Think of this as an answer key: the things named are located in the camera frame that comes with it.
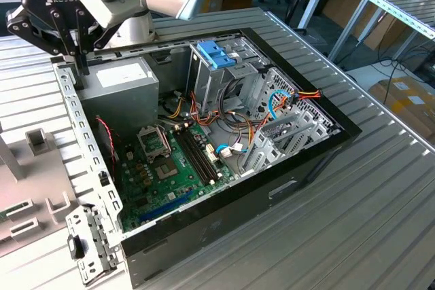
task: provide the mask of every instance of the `blue drive bay latch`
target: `blue drive bay latch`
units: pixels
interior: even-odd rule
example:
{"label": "blue drive bay latch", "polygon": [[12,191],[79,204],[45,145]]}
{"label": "blue drive bay latch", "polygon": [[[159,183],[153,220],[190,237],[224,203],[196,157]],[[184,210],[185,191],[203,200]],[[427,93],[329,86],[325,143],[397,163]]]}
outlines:
{"label": "blue drive bay latch", "polygon": [[236,64],[236,61],[228,57],[224,49],[214,41],[198,42],[197,48],[214,69],[234,66]]}

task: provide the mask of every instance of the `ram slot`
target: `ram slot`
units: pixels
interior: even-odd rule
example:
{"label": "ram slot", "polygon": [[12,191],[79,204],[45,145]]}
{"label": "ram slot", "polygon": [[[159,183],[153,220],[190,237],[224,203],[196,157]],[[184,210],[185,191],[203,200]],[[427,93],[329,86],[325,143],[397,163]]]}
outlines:
{"label": "ram slot", "polygon": [[217,180],[218,175],[211,164],[207,161],[205,154],[195,143],[193,136],[188,131],[175,133],[175,140],[183,150],[184,155],[199,175],[203,185],[209,185],[211,180]]}
{"label": "ram slot", "polygon": [[217,180],[218,175],[215,172],[215,169],[212,167],[209,159],[205,156],[204,152],[198,146],[193,135],[189,131],[186,132],[186,140],[189,143],[189,146],[195,149],[195,152],[198,154],[198,158],[201,160],[201,166],[203,166],[203,168],[207,171],[207,176],[210,179]]}
{"label": "ram slot", "polygon": [[181,147],[181,150],[183,151],[184,155],[187,157],[188,161],[192,165],[193,169],[198,174],[201,183],[202,184],[207,183],[207,174],[202,170],[194,154],[190,151],[185,139],[180,134],[175,134],[174,137],[178,145]]}

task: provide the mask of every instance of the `yellow wire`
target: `yellow wire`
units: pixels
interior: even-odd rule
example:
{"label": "yellow wire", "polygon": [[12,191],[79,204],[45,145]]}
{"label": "yellow wire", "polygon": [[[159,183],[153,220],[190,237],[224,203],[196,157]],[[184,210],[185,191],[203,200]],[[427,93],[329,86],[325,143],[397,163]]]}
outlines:
{"label": "yellow wire", "polygon": [[183,99],[180,98],[178,101],[178,107],[177,110],[175,110],[175,112],[172,115],[169,115],[168,118],[175,118],[179,115],[180,111],[181,111],[181,103],[183,102]]}
{"label": "yellow wire", "polygon": [[299,94],[317,94],[319,91],[316,92],[298,92]]}

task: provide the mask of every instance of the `slotted aluminum surface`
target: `slotted aluminum surface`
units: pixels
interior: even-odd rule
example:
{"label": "slotted aluminum surface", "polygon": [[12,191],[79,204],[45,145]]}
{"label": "slotted aluminum surface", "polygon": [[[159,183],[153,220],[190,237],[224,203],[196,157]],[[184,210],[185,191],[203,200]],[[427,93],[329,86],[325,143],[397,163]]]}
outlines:
{"label": "slotted aluminum surface", "polygon": [[[435,277],[434,150],[270,14],[156,21],[163,39],[236,27],[253,28],[363,133],[314,184],[146,289],[425,289]],[[80,200],[93,196],[48,55],[15,37],[0,39],[0,120],[7,142],[36,126],[53,132]],[[63,229],[0,259],[2,285],[81,289],[66,239]],[[95,287],[129,289],[128,274]]]}
{"label": "slotted aluminum surface", "polygon": [[429,39],[435,37],[435,0],[369,0]]}

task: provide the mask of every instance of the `motherboard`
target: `motherboard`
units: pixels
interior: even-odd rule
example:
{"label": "motherboard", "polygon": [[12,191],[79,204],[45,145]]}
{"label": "motherboard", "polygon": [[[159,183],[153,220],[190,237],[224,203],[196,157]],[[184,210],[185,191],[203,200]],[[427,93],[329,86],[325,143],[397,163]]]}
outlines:
{"label": "motherboard", "polygon": [[143,128],[117,149],[115,184],[124,204],[124,232],[233,181],[213,152],[197,124],[169,131]]}

